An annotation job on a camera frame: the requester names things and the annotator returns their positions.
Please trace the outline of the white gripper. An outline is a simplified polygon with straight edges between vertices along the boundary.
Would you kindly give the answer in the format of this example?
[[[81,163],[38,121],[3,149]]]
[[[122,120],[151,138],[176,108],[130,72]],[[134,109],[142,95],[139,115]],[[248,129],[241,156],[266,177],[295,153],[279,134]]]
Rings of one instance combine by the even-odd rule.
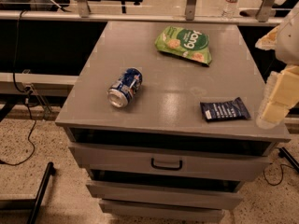
[[[272,71],[266,80],[257,126],[263,129],[278,126],[298,103],[299,66],[288,64],[280,72]]]

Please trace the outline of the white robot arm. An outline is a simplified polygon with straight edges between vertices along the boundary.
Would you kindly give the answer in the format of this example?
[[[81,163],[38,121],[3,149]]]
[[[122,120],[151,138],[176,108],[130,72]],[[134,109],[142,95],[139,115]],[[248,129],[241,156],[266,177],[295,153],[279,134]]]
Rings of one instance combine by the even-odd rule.
[[[272,71],[266,80],[256,119],[260,128],[272,129],[299,103],[299,7],[295,6],[280,25],[259,38],[255,47],[272,49],[276,58],[286,64],[282,71]]]

